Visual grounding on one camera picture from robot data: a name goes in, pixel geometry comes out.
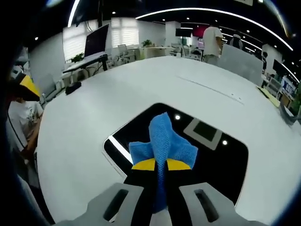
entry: potted plant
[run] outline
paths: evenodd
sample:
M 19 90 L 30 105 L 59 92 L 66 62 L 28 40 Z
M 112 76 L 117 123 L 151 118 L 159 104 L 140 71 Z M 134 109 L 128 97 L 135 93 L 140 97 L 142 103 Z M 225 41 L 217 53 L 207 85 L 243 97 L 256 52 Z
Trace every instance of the potted plant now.
M 84 53 L 77 54 L 75 57 L 71 59 L 72 63 L 76 63 L 84 59 Z
M 142 47 L 149 47 L 152 45 L 151 40 L 147 39 L 144 42 L 142 42 Z

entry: white table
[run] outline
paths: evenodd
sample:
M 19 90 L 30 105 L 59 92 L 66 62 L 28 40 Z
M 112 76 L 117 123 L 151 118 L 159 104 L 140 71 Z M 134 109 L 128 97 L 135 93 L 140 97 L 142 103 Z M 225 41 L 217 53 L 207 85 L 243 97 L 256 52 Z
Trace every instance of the white table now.
M 247 145 L 248 166 L 236 211 L 248 220 L 271 224 L 301 178 L 300 124 L 287 126 L 278 109 L 248 80 L 213 65 L 172 56 L 113 68 L 47 105 L 37 147 L 38 171 L 54 220 L 75 219 L 91 199 L 123 181 L 102 154 L 103 142 L 157 102 Z

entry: blue cloth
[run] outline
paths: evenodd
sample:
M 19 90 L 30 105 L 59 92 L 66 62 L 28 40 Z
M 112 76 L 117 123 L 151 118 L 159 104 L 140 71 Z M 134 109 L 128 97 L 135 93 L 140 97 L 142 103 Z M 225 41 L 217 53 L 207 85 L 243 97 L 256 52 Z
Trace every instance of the blue cloth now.
M 158 165 L 158 187 L 154 212 L 166 208 L 166 193 L 164 189 L 164 165 L 167 158 L 179 160 L 194 166 L 198 148 L 192 146 L 186 139 L 177 135 L 172 128 L 167 113 L 154 117 L 149 126 L 150 142 L 129 143 L 133 164 L 155 158 Z

